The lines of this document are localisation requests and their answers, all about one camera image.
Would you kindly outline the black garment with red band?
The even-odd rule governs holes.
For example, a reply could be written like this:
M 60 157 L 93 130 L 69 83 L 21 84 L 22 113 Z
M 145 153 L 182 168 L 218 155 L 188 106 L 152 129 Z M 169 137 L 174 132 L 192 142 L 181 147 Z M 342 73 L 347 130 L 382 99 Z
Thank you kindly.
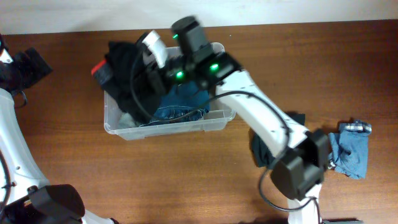
M 135 56 L 137 47 L 132 42 L 110 41 L 109 52 L 91 70 L 92 77 L 118 105 L 138 123 L 167 121 L 154 116 L 160 106 L 160 95 L 137 96 L 135 94 Z

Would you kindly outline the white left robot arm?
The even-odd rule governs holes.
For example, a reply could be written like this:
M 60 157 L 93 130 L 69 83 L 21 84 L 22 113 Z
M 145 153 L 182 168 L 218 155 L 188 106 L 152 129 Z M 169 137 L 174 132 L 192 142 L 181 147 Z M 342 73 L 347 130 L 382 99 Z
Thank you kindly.
M 14 97 L 51 72 L 36 49 L 11 56 L 1 42 L 1 223 L 116 223 L 88 211 L 72 185 L 50 184 L 22 135 Z

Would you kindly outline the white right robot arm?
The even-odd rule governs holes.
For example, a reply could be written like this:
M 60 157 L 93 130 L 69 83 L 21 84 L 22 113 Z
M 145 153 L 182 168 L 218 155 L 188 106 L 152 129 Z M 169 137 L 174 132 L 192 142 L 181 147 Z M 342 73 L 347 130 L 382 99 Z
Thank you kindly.
M 327 135 L 284 113 L 232 55 L 216 50 L 195 17 L 179 19 L 171 30 L 179 49 L 174 57 L 156 31 L 137 41 L 139 53 L 154 58 L 146 68 L 151 90 L 164 95 L 173 85 L 191 81 L 201 90 L 214 89 L 215 99 L 237 112 L 272 154 L 264 175 L 287 198 L 288 222 L 321 223 L 318 198 L 328 168 Z

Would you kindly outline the dark blue jeans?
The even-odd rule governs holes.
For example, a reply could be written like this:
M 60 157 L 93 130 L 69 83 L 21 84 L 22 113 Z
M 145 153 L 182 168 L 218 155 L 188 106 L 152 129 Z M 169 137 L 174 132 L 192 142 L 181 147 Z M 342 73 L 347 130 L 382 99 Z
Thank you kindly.
M 161 98 L 160 106 L 154 116 L 162 119 L 174 119 L 191 111 L 192 114 L 179 119 L 178 122 L 198 121 L 210 111 L 207 104 L 197 109 L 202 103 L 210 99 L 208 90 L 199 90 L 194 82 L 174 85 L 170 92 Z

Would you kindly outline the light grey jeans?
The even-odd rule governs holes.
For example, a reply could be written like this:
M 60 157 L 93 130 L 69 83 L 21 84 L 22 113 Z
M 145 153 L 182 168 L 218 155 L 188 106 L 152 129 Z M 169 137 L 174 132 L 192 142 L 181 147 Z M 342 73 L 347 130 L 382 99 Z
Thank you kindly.
M 136 128 L 137 124 L 129 113 L 123 113 L 118 122 L 119 129 Z

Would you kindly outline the clear plastic storage bin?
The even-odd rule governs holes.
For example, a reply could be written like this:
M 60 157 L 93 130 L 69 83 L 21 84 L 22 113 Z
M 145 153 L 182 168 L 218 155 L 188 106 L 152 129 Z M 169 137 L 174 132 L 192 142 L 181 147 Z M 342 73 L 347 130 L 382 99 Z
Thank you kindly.
M 228 122 L 233 120 L 236 112 L 219 100 L 209 103 L 210 111 L 205 117 L 198 121 L 161 123 L 151 121 L 148 124 L 136 122 L 136 128 L 119 129 L 118 122 L 124 113 L 117 103 L 105 92 L 104 98 L 104 129 L 109 134 L 115 134 L 130 141 L 144 139 L 151 136 L 161 136 L 167 134 L 186 133 L 194 131 L 217 131 L 225 128 Z

